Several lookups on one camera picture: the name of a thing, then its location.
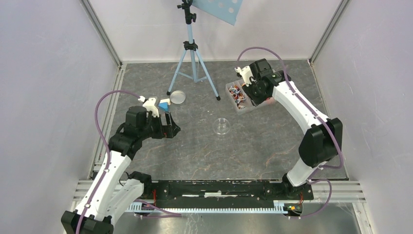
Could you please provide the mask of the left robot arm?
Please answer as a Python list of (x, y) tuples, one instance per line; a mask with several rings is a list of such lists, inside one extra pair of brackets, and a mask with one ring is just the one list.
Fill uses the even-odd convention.
[(140, 172), (130, 173), (119, 192), (115, 188), (134, 159), (143, 141), (174, 138), (180, 127), (170, 112), (164, 113), (162, 123), (157, 108), (133, 106), (125, 114), (125, 121), (109, 139), (105, 162), (89, 190), (73, 211), (65, 211), (61, 223), (68, 234), (112, 234), (119, 218), (137, 198), (152, 195), (151, 176)]

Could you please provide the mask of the clear round jar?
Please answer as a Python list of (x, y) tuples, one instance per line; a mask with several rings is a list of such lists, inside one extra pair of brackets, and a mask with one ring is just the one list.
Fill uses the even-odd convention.
[(226, 118), (218, 118), (212, 124), (214, 133), (218, 135), (225, 135), (230, 131), (230, 123)]

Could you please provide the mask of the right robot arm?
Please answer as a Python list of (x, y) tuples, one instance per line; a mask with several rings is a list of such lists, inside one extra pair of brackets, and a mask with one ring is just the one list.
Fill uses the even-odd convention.
[(284, 70), (275, 72), (266, 59), (244, 67), (240, 74), (245, 82), (243, 89), (254, 106), (273, 98), (304, 133), (300, 158), (282, 178), (282, 195), (294, 199), (317, 169), (328, 168), (327, 162), (341, 154), (342, 122), (319, 111)]

